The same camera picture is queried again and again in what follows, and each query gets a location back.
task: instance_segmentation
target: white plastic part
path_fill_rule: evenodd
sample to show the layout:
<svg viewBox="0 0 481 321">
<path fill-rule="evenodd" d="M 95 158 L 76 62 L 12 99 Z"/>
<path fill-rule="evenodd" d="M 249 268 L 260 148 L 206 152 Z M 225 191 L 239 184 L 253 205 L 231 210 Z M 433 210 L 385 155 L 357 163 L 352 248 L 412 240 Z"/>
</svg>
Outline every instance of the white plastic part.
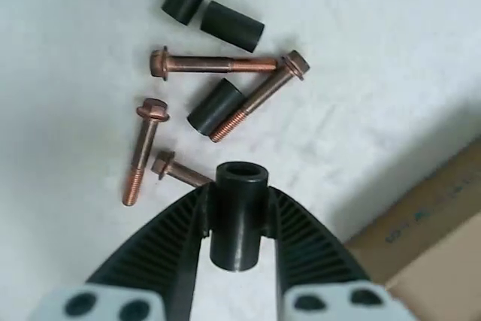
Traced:
<svg viewBox="0 0 481 321">
<path fill-rule="evenodd" d="M 356 299 L 359 292 L 372 292 L 379 304 Z M 309 303 L 307 297 L 319 300 Z M 282 321 L 414 321 L 416 318 L 387 291 L 367 281 L 296 286 L 284 295 Z"/>
<path fill-rule="evenodd" d="M 82 316 L 69 316 L 66 311 L 69 301 L 84 294 L 95 296 L 93 307 Z M 93 283 L 55 290 L 42 299 L 29 321 L 122 321 L 120 317 L 122 309 L 133 301 L 148 304 L 147 315 L 144 318 L 137 318 L 138 320 L 165 321 L 164 302 L 156 293 Z"/>
</svg>

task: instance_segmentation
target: copper bolt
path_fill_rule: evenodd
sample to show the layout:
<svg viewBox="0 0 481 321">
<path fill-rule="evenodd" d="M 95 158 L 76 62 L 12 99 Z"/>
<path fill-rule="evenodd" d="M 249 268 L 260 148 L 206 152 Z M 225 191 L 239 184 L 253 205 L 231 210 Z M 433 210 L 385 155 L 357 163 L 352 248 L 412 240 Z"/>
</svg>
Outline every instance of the copper bolt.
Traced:
<svg viewBox="0 0 481 321">
<path fill-rule="evenodd" d="M 195 188 L 213 182 L 209 177 L 205 177 L 203 174 L 175 162 L 174 157 L 175 152 L 167 152 L 164 150 L 161 150 L 157 155 L 156 161 L 152 166 L 152 172 L 157 173 L 160 180 L 167 174 Z"/>
<path fill-rule="evenodd" d="M 133 206 L 137 201 L 157 125 L 160 122 L 167 122 L 169 119 L 167 104 L 154 98 L 146 98 L 144 104 L 137 108 L 137 114 L 143 118 L 143 121 L 122 200 L 125 206 Z"/>
<path fill-rule="evenodd" d="M 150 56 L 150 73 L 167 80 L 169 71 L 186 73 L 259 73 L 277 68 L 275 58 L 228 58 L 225 56 L 171 56 L 164 47 Z"/>
<path fill-rule="evenodd" d="M 307 64 L 306 60 L 296 50 L 284 56 L 283 65 L 263 84 L 258 86 L 245 103 L 240 106 L 240 109 L 217 127 L 209 138 L 212 142 L 220 142 L 294 76 L 303 80 L 303 75 L 309 71 L 309 68 L 309 64 Z"/>
</svg>

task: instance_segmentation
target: ribbed grip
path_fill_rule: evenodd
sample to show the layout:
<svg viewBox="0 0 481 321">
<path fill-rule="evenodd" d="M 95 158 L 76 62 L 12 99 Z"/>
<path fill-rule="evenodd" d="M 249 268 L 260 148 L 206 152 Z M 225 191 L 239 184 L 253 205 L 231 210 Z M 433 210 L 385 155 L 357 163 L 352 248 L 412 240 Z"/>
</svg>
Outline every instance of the ribbed grip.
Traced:
<svg viewBox="0 0 481 321">
<path fill-rule="evenodd" d="M 277 206 L 277 283 L 282 295 L 293 286 L 368 280 L 339 240 L 311 213 L 271 187 Z"/>
</svg>

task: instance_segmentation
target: bolt thread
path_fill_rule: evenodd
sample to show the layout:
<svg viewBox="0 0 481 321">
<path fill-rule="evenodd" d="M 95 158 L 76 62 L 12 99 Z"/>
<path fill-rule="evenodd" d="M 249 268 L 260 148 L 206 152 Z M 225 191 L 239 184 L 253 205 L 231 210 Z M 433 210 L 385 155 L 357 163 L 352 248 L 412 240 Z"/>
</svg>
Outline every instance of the bolt thread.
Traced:
<svg viewBox="0 0 481 321">
<path fill-rule="evenodd" d="M 214 143 L 220 142 L 226 135 L 241 124 L 247 118 L 247 114 L 239 110 L 222 123 L 210 136 L 210 140 Z"/>
<path fill-rule="evenodd" d="M 127 177 L 126 192 L 123 197 L 123 204 L 125 206 L 133 206 L 137 201 L 138 191 L 141 188 L 142 178 L 144 177 L 144 170 L 132 167 Z"/>
</svg>

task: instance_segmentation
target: white table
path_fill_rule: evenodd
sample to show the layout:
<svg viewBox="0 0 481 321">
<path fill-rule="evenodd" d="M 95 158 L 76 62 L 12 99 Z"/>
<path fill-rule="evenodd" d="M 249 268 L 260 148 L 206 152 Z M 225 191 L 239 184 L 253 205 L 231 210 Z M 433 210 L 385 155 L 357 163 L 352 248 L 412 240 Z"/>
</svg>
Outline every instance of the white table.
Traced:
<svg viewBox="0 0 481 321">
<path fill-rule="evenodd" d="M 257 162 L 342 240 L 481 131 L 479 0 L 217 1 L 266 24 L 257 55 L 295 48 L 312 68 L 220 144 L 186 121 L 219 77 L 163 83 L 148 68 L 164 44 L 246 55 L 198 20 L 176 23 L 163 0 L 0 0 L 0 319 L 82 283 L 190 190 L 147 172 L 138 204 L 121 204 L 146 96 L 170 106 L 155 150 L 209 176 L 224 161 Z M 228 79 L 249 91 L 262 77 Z M 270 241 L 244 274 L 216 269 L 205 245 L 192 320 L 274 319 L 273 264 Z"/>
</svg>

